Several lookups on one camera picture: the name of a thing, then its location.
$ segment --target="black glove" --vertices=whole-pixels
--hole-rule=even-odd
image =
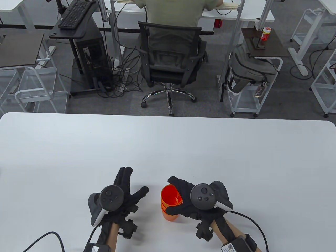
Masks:
[[[182,214],[185,217],[191,217],[196,220],[205,221],[210,224],[217,219],[218,217],[222,217],[226,211],[220,208],[212,208],[210,210],[200,210],[196,208],[190,199],[191,190],[195,185],[183,180],[178,179],[177,177],[170,177],[168,179],[168,183],[174,185],[178,192],[180,193],[183,204],[176,207],[167,207],[166,213],[169,215],[177,215]]]
[[[101,233],[100,233],[100,236],[99,236],[98,241],[97,241],[97,243],[99,243],[99,244],[105,244],[106,243],[113,223],[119,224],[120,228],[124,229],[123,225],[125,223],[127,223],[127,221],[125,221],[125,218],[131,212],[135,213],[138,210],[138,207],[136,206],[136,204],[143,197],[145,197],[146,194],[148,193],[148,187],[143,186],[139,191],[137,191],[135,194],[131,195],[131,193],[130,193],[130,188],[131,188],[130,177],[131,177],[132,172],[133,172],[132,168],[123,167],[123,168],[120,168],[120,170],[119,170],[119,172],[116,176],[116,180],[114,181],[113,184],[119,186],[123,190],[123,192],[124,192],[124,202],[123,202],[123,204],[121,205],[120,208],[118,208],[116,211],[109,212],[101,220],[101,222],[100,222]]]

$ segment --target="orange cup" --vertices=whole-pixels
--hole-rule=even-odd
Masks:
[[[163,205],[161,204],[161,210],[162,210],[162,214],[163,217],[167,220],[167,221],[174,221],[178,218],[178,215],[169,215],[166,213],[166,210],[163,209]]]
[[[161,203],[167,207],[174,207],[182,204],[182,197],[172,184],[166,185],[161,191]]]

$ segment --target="chair backrest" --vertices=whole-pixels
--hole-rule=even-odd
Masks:
[[[147,81],[153,70],[191,74],[197,65],[191,58],[198,55],[202,28],[138,23],[141,32],[139,51]]]

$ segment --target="keyboard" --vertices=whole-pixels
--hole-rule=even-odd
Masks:
[[[58,27],[62,30],[75,30],[93,3],[94,1],[73,0],[62,15]]]

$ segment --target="black mesh chair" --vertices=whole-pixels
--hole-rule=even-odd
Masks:
[[[141,44],[138,45],[141,74],[149,87],[153,87],[155,82],[164,87],[147,94],[141,107],[147,107],[146,100],[149,97],[166,93],[169,115],[174,116],[172,92],[188,95],[192,102],[196,102],[191,93],[172,86],[180,85],[184,88],[196,80],[197,72],[206,59],[206,42],[200,39],[202,28],[138,23],[141,30]]]

